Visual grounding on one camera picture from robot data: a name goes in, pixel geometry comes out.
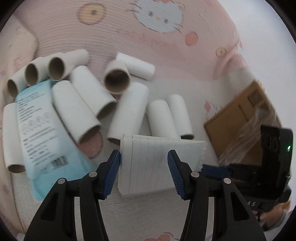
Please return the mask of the brown cardboard box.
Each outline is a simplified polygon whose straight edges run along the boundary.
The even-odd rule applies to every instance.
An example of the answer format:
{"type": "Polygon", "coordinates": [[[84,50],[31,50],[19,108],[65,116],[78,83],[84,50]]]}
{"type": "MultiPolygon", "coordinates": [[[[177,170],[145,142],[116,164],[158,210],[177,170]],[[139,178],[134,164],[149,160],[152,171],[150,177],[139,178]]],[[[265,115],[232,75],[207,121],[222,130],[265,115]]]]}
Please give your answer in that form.
{"type": "Polygon", "coordinates": [[[257,81],[253,81],[204,124],[218,165],[260,166],[262,125],[281,127],[265,91],[257,81]]]}

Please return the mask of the cardboard tube far left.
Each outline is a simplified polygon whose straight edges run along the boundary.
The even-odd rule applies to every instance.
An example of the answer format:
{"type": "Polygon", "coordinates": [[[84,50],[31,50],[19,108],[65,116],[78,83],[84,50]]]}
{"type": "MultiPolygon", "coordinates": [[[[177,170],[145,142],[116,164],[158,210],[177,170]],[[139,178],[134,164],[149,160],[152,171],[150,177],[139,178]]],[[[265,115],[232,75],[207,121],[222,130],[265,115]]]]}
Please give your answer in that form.
{"type": "Polygon", "coordinates": [[[25,78],[26,66],[18,70],[7,81],[8,92],[12,98],[16,98],[17,95],[28,87],[25,78]]]}

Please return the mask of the white lined notepad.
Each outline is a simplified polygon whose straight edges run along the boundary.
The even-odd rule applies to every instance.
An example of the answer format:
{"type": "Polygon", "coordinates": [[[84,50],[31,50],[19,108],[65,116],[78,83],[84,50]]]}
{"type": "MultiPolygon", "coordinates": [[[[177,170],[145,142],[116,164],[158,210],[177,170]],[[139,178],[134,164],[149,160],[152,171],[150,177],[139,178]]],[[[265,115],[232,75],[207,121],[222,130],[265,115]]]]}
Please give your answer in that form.
{"type": "Polygon", "coordinates": [[[144,195],[174,188],[167,156],[175,150],[193,171],[200,171],[205,141],[125,134],[120,143],[118,190],[122,196],[144,195]]]}

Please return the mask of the cardboard tube lower left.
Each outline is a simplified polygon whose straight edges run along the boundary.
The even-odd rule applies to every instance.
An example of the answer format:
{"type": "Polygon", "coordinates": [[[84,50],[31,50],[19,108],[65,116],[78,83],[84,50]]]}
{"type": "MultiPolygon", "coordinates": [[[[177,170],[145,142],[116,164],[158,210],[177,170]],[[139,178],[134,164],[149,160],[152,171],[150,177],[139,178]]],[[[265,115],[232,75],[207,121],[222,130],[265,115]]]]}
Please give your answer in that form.
{"type": "Polygon", "coordinates": [[[22,146],[19,134],[18,119],[16,116],[17,104],[10,103],[3,112],[3,150],[4,162],[11,173],[25,172],[22,146]]]}

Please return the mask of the white cardboard tube angled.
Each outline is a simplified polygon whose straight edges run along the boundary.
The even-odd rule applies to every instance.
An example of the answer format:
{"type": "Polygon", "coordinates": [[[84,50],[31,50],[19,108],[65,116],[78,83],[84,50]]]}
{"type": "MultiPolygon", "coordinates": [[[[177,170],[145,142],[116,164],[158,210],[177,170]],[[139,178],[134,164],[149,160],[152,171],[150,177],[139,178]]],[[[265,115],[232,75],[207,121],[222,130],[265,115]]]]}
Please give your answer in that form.
{"type": "Polygon", "coordinates": [[[117,104],[116,99],[102,86],[88,67],[76,67],[70,73],[69,79],[86,105],[99,120],[105,118],[114,110],[117,104]]]}

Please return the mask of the large white cardboard tube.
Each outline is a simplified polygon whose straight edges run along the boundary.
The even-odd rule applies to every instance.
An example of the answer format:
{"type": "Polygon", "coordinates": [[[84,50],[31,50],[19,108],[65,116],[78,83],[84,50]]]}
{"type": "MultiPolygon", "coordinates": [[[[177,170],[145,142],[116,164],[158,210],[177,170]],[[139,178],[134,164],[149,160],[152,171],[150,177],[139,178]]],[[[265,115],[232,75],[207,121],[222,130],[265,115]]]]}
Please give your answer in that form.
{"type": "Polygon", "coordinates": [[[92,113],[70,81],[52,87],[53,104],[64,126],[78,144],[94,137],[101,123],[92,113]]]}

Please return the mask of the cardboard tube open end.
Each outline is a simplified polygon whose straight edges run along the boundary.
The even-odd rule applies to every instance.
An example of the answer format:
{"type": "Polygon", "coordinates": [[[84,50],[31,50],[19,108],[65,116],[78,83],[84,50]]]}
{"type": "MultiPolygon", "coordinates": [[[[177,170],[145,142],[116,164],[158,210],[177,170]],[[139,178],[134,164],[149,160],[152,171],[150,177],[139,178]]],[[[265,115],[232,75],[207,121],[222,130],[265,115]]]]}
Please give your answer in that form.
{"type": "Polygon", "coordinates": [[[122,94],[130,86],[130,73],[121,60],[111,61],[105,69],[102,85],[111,94],[122,94]]]}

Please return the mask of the light blue tissue pack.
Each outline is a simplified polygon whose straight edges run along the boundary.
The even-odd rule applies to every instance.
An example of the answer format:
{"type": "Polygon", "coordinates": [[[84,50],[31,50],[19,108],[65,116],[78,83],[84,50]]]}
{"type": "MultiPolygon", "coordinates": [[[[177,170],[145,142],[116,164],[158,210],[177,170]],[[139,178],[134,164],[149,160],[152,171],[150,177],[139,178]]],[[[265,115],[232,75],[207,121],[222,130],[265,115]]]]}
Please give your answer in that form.
{"type": "Polygon", "coordinates": [[[80,179],[93,166],[68,135],[52,104],[52,80],[28,87],[16,97],[16,115],[27,177],[36,200],[60,178],[80,179]]]}

